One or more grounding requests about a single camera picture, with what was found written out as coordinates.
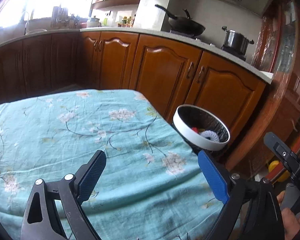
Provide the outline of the person's right hand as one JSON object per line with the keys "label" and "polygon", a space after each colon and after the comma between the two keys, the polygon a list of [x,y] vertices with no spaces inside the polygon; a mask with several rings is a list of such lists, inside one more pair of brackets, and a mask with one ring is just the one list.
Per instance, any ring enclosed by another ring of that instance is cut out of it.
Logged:
{"label": "person's right hand", "polygon": [[300,217],[296,218],[289,208],[281,211],[283,226],[285,229],[285,240],[293,239],[300,230]]}

